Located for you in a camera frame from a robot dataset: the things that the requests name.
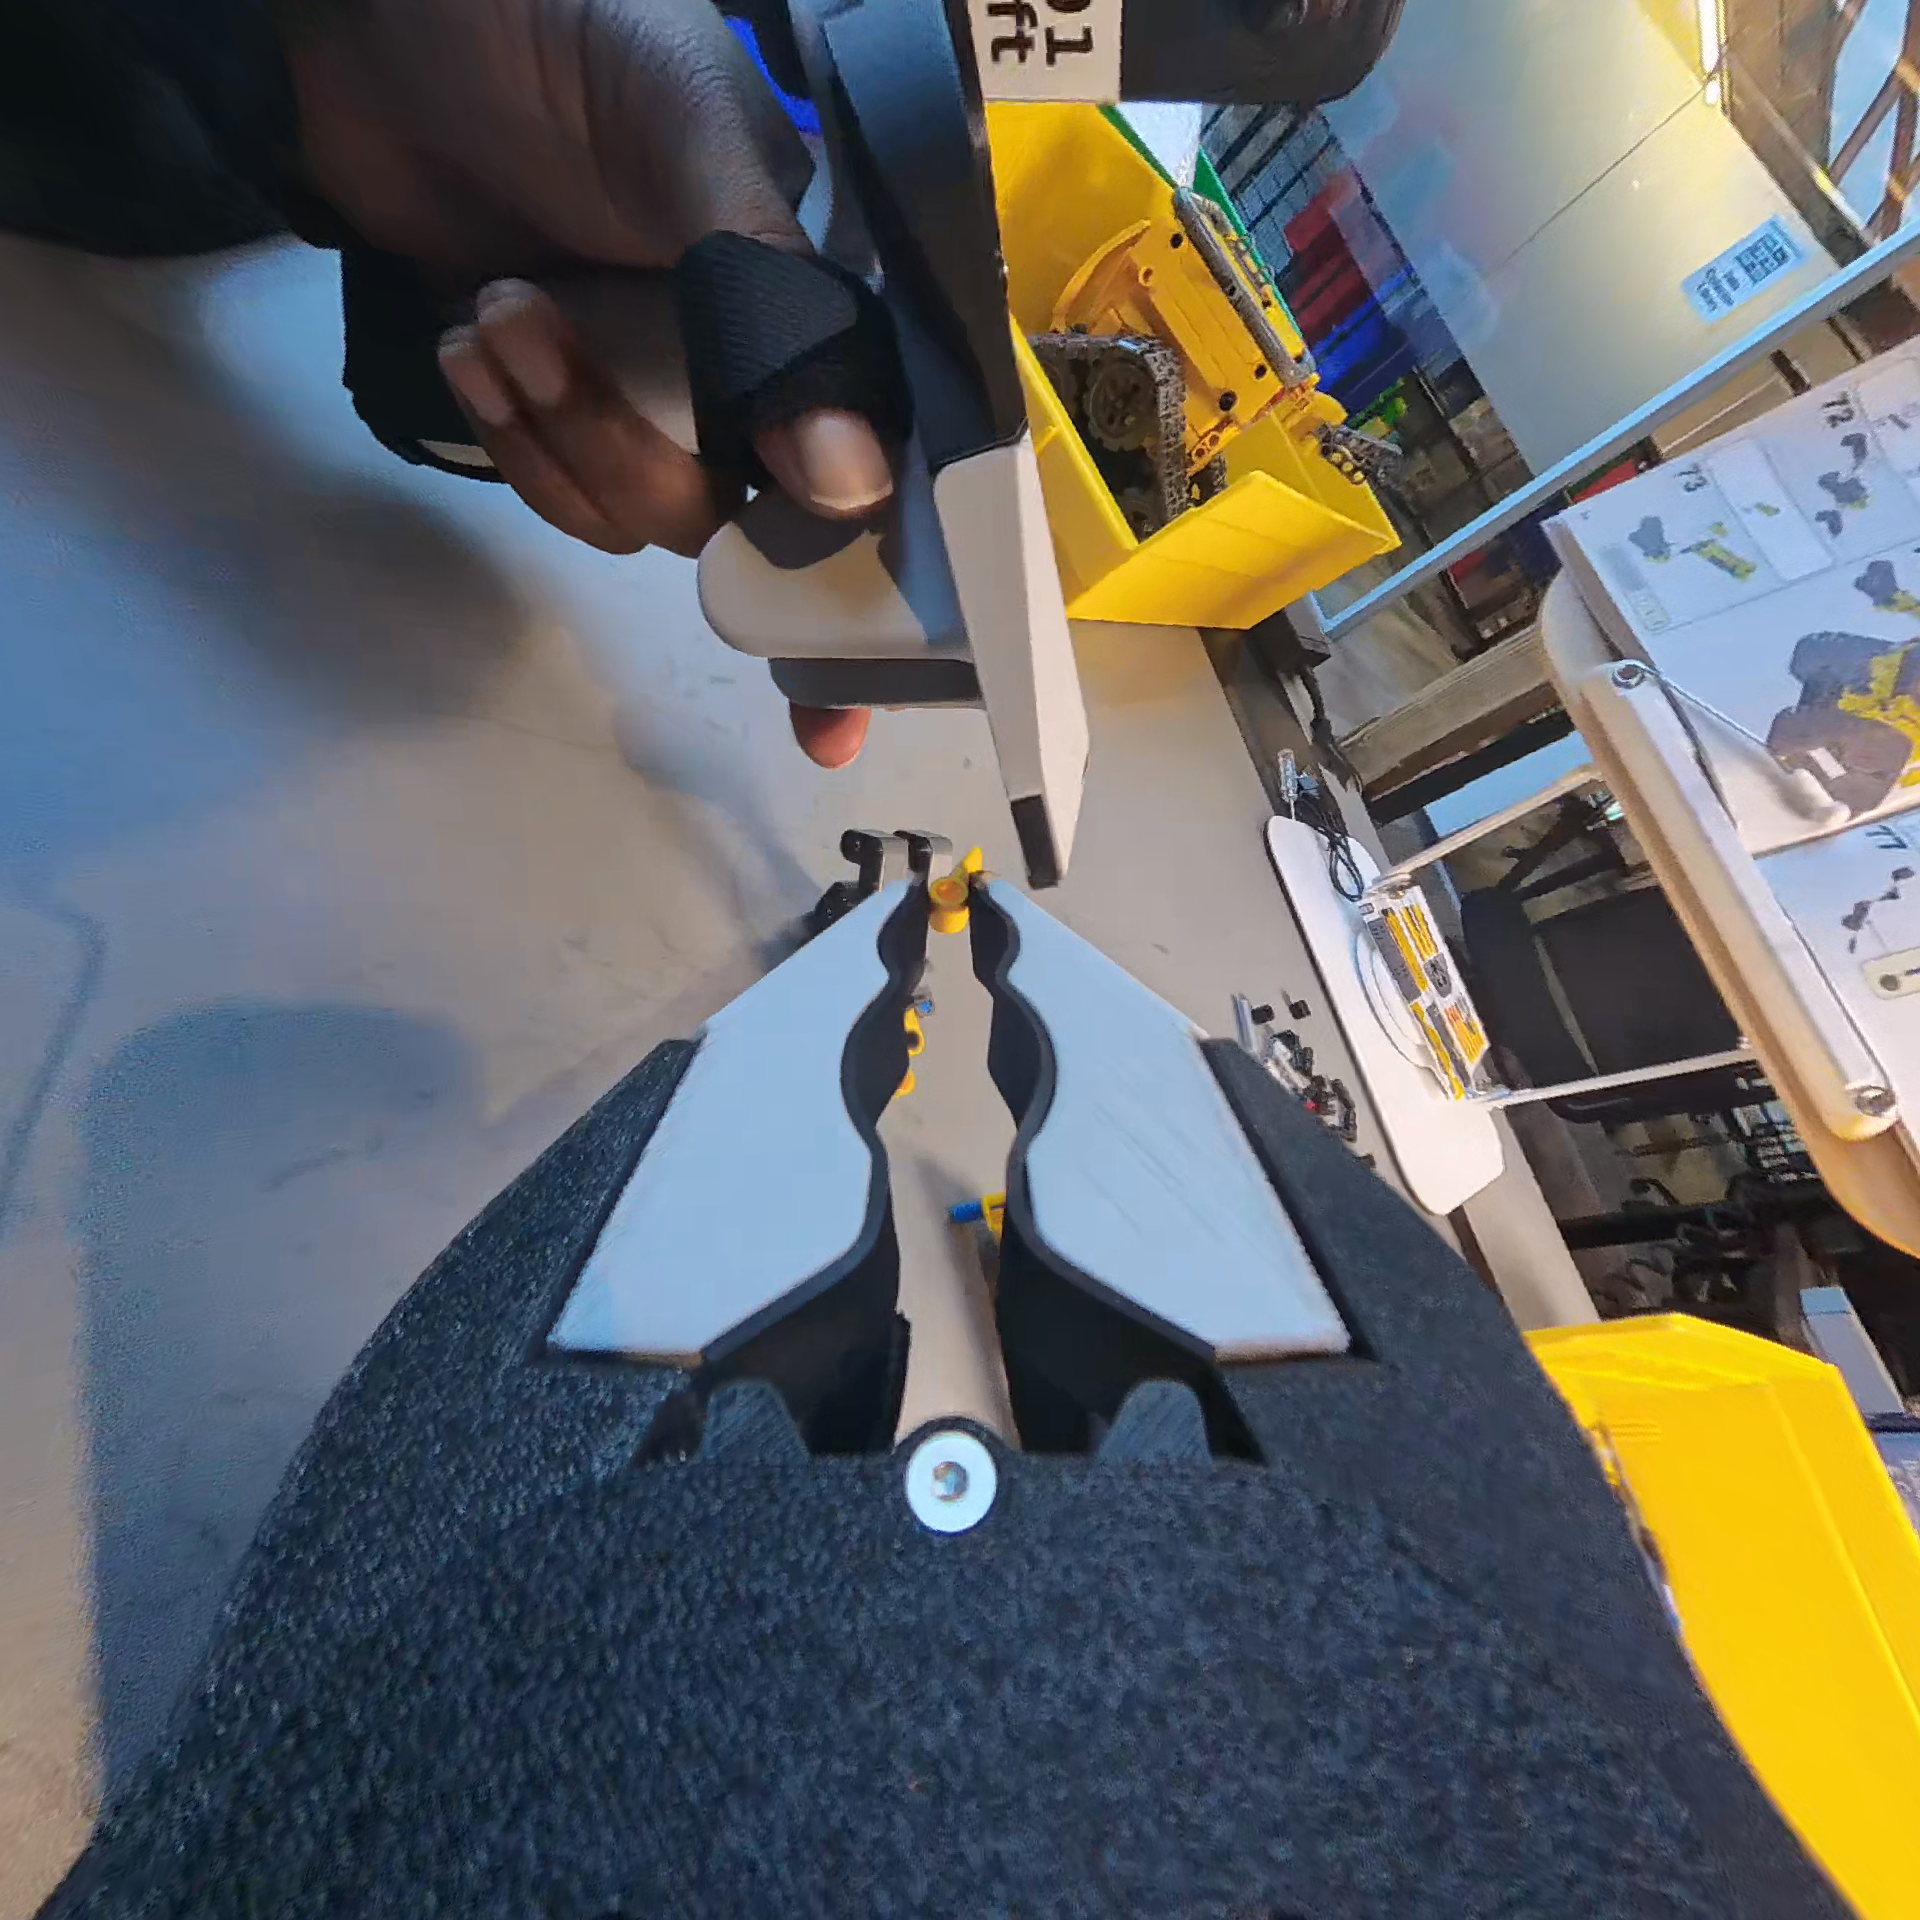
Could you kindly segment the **stack of coloured crates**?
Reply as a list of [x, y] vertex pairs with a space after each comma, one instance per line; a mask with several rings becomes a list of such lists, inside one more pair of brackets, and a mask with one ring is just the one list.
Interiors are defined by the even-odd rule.
[[1352, 420], [1399, 432], [1407, 384], [1447, 332], [1325, 114], [1207, 107], [1203, 148], [1312, 353], [1322, 391]]

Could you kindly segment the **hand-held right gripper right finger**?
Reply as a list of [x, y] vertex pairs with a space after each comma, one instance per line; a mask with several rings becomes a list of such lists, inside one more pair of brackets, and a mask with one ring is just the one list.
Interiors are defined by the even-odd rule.
[[1346, 1354], [1204, 1028], [1008, 881], [973, 882], [970, 941], [1027, 1252], [1200, 1360]]

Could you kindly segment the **yellow plastic parts bin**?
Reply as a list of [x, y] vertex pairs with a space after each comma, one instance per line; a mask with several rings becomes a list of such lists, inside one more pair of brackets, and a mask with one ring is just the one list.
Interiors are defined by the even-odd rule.
[[1919, 1916], [1919, 1546], [1841, 1372], [1689, 1315], [1524, 1332], [1696, 1677], [1856, 1916]]

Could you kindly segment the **clear stand with yellow card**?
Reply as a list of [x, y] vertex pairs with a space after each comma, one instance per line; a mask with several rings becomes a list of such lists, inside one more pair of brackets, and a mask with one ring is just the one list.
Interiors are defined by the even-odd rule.
[[1425, 889], [1372, 885], [1357, 901], [1355, 970], [1399, 1057], [1451, 1103], [1503, 1091], [1492, 1039]]

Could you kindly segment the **white sticker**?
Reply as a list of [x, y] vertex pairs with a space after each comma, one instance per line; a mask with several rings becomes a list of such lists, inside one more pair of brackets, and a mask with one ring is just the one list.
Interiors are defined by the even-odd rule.
[[1714, 325], [1807, 263], [1807, 247], [1788, 223], [1773, 213], [1695, 271], [1682, 281], [1682, 296], [1696, 317]]

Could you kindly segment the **cream book stand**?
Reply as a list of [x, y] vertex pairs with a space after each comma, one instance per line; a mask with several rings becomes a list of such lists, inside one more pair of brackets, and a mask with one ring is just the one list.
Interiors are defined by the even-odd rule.
[[1540, 641], [1595, 776], [1834, 1202], [1916, 1258], [1916, 997], [1872, 993], [1875, 931], [1850, 951], [1841, 924], [1916, 867], [1913, 815], [1788, 841], [1811, 818], [1794, 815], [1783, 770], [1763, 772], [1765, 749], [1717, 768], [1712, 749], [1744, 741], [1620, 656], [1567, 572], [1544, 601]]

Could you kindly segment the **yellow tracked brick vehicle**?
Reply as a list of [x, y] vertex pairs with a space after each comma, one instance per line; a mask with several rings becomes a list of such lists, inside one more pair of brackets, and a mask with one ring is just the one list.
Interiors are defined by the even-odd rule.
[[1401, 479], [1393, 439], [1316, 410], [1316, 364], [1273, 280], [1186, 186], [1098, 245], [1029, 344], [1136, 537], [1224, 492], [1229, 448], [1261, 424], [1352, 484]]

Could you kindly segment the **instruction manual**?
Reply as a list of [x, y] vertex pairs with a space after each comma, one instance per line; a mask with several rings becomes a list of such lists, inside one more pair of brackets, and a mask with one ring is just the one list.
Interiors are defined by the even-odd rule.
[[1919, 360], [1879, 355], [1551, 528], [1741, 849], [1867, 1007], [1919, 989]]

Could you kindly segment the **grey desk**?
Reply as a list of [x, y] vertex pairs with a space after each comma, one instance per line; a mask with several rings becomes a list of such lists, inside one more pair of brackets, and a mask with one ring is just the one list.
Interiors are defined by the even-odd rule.
[[[1072, 624], [1027, 882], [987, 714], [841, 772], [690, 561], [351, 455], [335, 256], [5, 249], [5, 1906], [1551, 1916], [1615, 1827], [1618, 1514], [1505, 1306], [1233, 1043], [1322, 987], [1191, 631]], [[1005, 1194], [970, 925], [879, 1121], [885, 1339], [549, 1330], [851, 828], [1207, 1033], [1349, 1332], [1200, 1360]]]

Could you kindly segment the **person's left hand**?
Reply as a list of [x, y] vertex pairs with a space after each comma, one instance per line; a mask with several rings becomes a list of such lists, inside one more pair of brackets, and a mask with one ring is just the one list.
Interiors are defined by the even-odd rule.
[[344, 384], [416, 466], [611, 555], [698, 557], [751, 487], [826, 521], [896, 492], [860, 411], [704, 461], [636, 399], [668, 275], [714, 233], [808, 256], [808, 153], [716, 5], [271, 5], [305, 227], [338, 243]]

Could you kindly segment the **pile of small brick pins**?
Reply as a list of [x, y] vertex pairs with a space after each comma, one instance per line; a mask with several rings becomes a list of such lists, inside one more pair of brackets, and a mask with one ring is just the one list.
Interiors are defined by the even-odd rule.
[[1357, 1106], [1337, 1075], [1316, 1065], [1312, 1047], [1296, 1026], [1277, 1019], [1266, 1001], [1233, 997], [1233, 1019], [1240, 1047], [1260, 1065], [1306, 1113], [1345, 1145], [1357, 1143]]

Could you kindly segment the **person's left forearm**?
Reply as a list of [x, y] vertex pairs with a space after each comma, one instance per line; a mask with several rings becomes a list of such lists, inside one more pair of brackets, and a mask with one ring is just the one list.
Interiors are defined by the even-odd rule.
[[303, 159], [290, 35], [335, 5], [5, 2], [2, 228], [97, 256], [202, 256], [351, 228]]

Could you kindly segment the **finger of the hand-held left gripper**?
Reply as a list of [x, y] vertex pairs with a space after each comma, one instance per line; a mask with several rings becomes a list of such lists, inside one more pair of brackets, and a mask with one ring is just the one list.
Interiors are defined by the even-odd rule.
[[938, 471], [932, 505], [1027, 882], [1052, 889], [1072, 863], [1091, 731], [1031, 435]]

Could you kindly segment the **grey and yellow brick assembly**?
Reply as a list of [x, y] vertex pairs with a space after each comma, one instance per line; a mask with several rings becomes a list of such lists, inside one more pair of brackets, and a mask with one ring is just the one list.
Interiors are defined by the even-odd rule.
[[986, 874], [983, 849], [957, 855], [954, 841], [938, 833], [851, 828], [840, 839], [840, 855], [851, 875], [835, 881], [803, 917], [804, 944], [841, 922], [882, 941], [904, 903], [889, 892], [896, 882], [924, 899], [932, 932], [954, 938], [970, 929], [973, 882]]

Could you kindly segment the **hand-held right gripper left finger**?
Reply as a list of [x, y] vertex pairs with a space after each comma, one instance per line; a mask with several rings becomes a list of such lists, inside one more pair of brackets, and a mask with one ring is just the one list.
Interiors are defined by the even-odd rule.
[[907, 1071], [928, 903], [882, 885], [700, 1028], [549, 1348], [723, 1365], [811, 1307], [885, 1339], [898, 1249], [879, 1121]]

